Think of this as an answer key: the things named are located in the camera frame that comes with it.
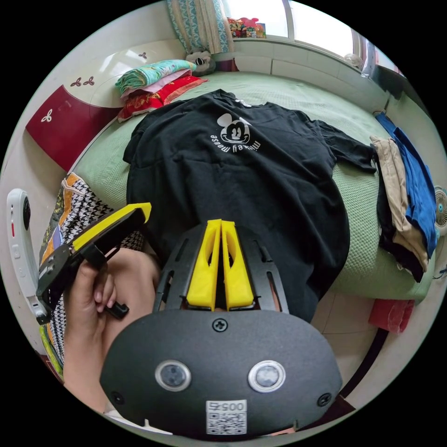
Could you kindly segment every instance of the label sticker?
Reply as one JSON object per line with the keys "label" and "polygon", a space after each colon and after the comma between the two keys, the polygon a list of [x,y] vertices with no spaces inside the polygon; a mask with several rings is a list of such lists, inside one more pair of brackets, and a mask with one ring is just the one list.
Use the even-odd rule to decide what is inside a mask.
{"label": "label sticker", "polygon": [[206,433],[247,434],[247,401],[207,400]]}

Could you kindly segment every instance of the finger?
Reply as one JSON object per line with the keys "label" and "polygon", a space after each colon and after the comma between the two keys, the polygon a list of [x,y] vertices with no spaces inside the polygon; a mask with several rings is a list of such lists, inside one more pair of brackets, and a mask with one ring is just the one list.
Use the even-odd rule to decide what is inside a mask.
{"label": "finger", "polygon": [[83,261],[79,266],[75,281],[71,286],[70,295],[76,295],[90,300],[98,273],[98,270],[91,264]]}
{"label": "finger", "polygon": [[104,306],[108,303],[110,300],[110,297],[112,296],[113,288],[115,286],[114,278],[112,275],[107,275],[107,280],[104,284],[104,290],[102,291],[102,300],[100,305],[102,306],[102,309],[104,309]]}
{"label": "finger", "polygon": [[110,299],[109,299],[108,302],[107,302],[107,307],[108,307],[109,309],[115,304],[115,302],[116,302],[116,297],[117,297],[117,294],[116,294],[116,287],[114,286],[114,287],[113,287],[112,295],[110,296]]}
{"label": "finger", "polygon": [[95,299],[95,302],[97,304],[100,304],[102,302],[102,294],[104,292],[104,286],[107,281],[107,269],[103,268],[99,272],[98,276],[95,280],[95,289],[93,291],[93,297]]}

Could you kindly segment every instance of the window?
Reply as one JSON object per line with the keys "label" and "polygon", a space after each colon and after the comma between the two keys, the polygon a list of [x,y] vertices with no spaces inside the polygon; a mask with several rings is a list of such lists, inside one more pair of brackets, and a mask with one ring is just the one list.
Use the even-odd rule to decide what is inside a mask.
{"label": "window", "polygon": [[265,24],[267,37],[299,41],[339,57],[355,53],[352,30],[317,9],[292,0],[222,0],[227,17],[257,18]]}
{"label": "window", "polygon": [[352,30],[343,22],[310,6],[289,0],[295,40],[344,57],[354,52]]}
{"label": "window", "polygon": [[283,0],[222,0],[227,17],[259,19],[270,36],[289,36]]}

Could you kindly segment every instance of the black clothing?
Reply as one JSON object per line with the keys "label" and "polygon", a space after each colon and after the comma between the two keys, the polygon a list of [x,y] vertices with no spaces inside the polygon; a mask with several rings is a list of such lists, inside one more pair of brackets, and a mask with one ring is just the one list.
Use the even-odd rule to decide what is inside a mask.
{"label": "black clothing", "polygon": [[186,230],[223,219],[257,233],[291,314],[311,321],[343,269],[350,233],[336,162],[375,172],[373,150],[323,121],[217,90],[147,115],[125,153],[128,203],[151,202],[149,243],[166,262]]}

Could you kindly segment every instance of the mickey mouse print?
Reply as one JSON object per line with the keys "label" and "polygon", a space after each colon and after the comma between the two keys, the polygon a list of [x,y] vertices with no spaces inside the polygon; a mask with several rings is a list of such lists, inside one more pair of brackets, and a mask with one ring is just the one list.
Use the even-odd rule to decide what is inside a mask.
{"label": "mickey mouse print", "polygon": [[230,113],[218,118],[217,124],[222,128],[220,135],[211,135],[211,141],[223,152],[237,153],[243,149],[258,150],[261,144],[252,141],[251,124],[244,118],[233,119]]}

